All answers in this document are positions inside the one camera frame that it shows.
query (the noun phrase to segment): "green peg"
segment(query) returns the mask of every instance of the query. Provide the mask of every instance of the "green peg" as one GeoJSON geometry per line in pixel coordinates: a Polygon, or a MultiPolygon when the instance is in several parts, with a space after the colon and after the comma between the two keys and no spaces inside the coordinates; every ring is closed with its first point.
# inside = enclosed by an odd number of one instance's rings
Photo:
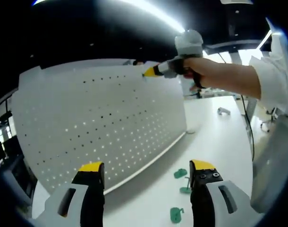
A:
{"type": "Polygon", "coordinates": [[[181,188],[180,188],[180,193],[191,194],[191,188],[189,188],[190,178],[187,177],[187,176],[185,176],[185,178],[188,178],[187,187],[181,187],[181,188]]]}
{"type": "Polygon", "coordinates": [[[178,179],[180,177],[187,175],[187,170],[186,169],[179,169],[173,175],[174,175],[174,178],[178,179]]]}
{"type": "Polygon", "coordinates": [[[182,216],[181,213],[184,213],[184,209],[183,208],[177,208],[177,207],[173,207],[170,209],[170,220],[172,221],[172,223],[180,223],[182,220],[182,216]]]}

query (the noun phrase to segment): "white table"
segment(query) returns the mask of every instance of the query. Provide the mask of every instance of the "white table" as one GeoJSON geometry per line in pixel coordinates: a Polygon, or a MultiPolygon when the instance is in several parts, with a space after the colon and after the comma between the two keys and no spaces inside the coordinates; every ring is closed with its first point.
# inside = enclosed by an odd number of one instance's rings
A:
{"type": "MultiPolygon", "coordinates": [[[[104,226],[192,226],[190,195],[180,194],[187,179],[175,179],[180,168],[189,170],[189,161],[199,159],[216,166],[224,180],[231,180],[249,197],[252,191],[252,156],[245,123],[232,96],[185,101],[188,129],[185,135],[162,158],[137,177],[105,196],[104,226]],[[218,115],[224,107],[231,115],[218,115]],[[182,221],[175,225],[169,217],[172,207],[184,208],[182,221]]],[[[36,188],[33,218],[43,210],[48,198],[36,188]]]]}

